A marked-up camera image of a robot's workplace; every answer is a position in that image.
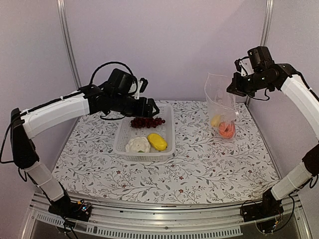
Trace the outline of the yellow toy mango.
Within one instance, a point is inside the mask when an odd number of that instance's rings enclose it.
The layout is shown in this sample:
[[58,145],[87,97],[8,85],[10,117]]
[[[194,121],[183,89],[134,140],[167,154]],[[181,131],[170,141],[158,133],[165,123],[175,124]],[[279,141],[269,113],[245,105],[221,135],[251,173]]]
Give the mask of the yellow toy mango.
[[149,134],[147,139],[157,151],[164,151],[167,148],[167,142],[157,133]]

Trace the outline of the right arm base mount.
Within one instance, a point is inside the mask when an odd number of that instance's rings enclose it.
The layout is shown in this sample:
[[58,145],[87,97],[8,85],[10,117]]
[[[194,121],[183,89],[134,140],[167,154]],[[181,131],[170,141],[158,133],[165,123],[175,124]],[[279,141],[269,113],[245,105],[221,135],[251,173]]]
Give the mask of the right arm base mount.
[[272,217],[268,221],[256,224],[257,229],[264,234],[270,234],[276,230],[279,222],[283,219],[283,212],[282,200],[276,200],[270,189],[263,193],[260,203],[247,200],[240,208],[240,215],[243,217],[244,222]]

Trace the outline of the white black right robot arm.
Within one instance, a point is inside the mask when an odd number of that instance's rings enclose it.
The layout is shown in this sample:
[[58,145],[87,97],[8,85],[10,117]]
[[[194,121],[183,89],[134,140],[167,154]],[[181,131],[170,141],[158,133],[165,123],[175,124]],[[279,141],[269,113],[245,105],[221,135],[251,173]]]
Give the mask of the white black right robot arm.
[[[302,73],[288,63],[272,64],[262,70],[255,70],[250,75],[235,72],[227,87],[227,92],[238,96],[253,97],[258,90],[264,89],[280,91],[299,111],[295,119],[293,117],[284,118],[286,123],[283,124],[280,133],[303,122],[307,126],[303,126],[302,129],[306,129],[315,137],[319,136],[319,99],[306,84]],[[270,198],[258,205],[260,216],[268,217],[277,209],[276,201],[300,189],[302,185],[318,174],[319,146],[314,145],[294,169],[264,193],[264,196]]]

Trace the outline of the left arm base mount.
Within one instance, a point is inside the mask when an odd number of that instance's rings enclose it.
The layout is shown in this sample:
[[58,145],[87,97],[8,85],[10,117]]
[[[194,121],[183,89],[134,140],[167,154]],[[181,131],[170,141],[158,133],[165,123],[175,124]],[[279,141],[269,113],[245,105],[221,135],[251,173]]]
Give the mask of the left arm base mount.
[[66,194],[57,201],[50,200],[48,211],[62,218],[88,222],[92,212],[92,204],[83,199],[72,202]]

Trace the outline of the orange toy pumpkin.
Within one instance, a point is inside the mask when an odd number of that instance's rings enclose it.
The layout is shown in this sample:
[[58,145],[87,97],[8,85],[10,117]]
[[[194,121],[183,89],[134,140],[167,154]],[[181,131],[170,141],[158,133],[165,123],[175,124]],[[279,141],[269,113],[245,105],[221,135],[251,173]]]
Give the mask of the orange toy pumpkin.
[[230,123],[222,122],[218,127],[218,131],[223,138],[230,139],[236,132],[235,123],[233,121]]

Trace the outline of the dark red grape bunch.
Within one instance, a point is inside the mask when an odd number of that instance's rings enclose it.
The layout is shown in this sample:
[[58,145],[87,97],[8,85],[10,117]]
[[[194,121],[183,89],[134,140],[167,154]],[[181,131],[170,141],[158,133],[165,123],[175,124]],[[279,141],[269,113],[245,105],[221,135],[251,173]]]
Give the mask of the dark red grape bunch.
[[134,118],[130,121],[133,128],[156,128],[165,124],[165,120],[159,117],[156,118]]

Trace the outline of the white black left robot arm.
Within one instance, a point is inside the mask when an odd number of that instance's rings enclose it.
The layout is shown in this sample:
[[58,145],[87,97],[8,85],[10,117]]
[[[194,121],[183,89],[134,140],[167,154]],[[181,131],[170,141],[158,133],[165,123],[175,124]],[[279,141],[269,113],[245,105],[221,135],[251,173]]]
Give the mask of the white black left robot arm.
[[98,112],[104,115],[118,112],[123,117],[141,118],[152,118],[160,112],[154,99],[140,95],[148,81],[144,78],[138,80],[131,69],[122,71],[115,68],[107,81],[94,85],[97,72],[110,64],[107,62],[99,66],[93,72],[89,84],[77,91],[31,109],[21,111],[16,108],[11,111],[10,124],[5,131],[5,137],[10,138],[11,144],[10,162],[33,180],[63,216],[70,216],[74,212],[74,205],[69,202],[69,196],[62,185],[39,162],[33,138],[65,121]]

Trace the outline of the white perforated plastic basket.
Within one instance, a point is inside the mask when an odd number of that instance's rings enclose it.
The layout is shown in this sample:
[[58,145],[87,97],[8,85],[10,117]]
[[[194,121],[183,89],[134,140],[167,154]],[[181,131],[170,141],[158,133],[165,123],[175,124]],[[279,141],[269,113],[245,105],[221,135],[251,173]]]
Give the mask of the white perforated plastic basket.
[[[165,120],[165,123],[156,128],[133,128],[131,120],[133,118],[125,118],[120,121],[115,136],[113,151],[115,154],[122,156],[127,161],[166,161],[175,152],[175,127],[174,112],[172,105],[167,101],[156,102],[159,108],[158,118]],[[160,135],[166,142],[167,147],[163,151],[156,150],[152,145],[149,152],[127,152],[126,145],[129,141],[136,137],[147,137],[151,133]]]

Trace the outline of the clear zip top bag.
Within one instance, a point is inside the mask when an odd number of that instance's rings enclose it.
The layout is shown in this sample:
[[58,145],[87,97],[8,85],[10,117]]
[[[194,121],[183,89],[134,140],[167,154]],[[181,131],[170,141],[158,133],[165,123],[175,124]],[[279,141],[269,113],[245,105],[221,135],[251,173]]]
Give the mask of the clear zip top bag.
[[232,121],[235,123],[238,117],[238,112],[235,109],[235,106],[236,106],[235,95],[226,92],[226,88],[230,85],[230,83],[231,83],[231,79],[229,77],[209,73],[204,85],[204,92],[205,92],[207,108],[208,108],[209,126],[211,129],[215,130],[218,134],[219,134],[218,127],[212,127],[210,124],[211,119],[215,115],[221,115],[220,123],[222,122],[230,123]]

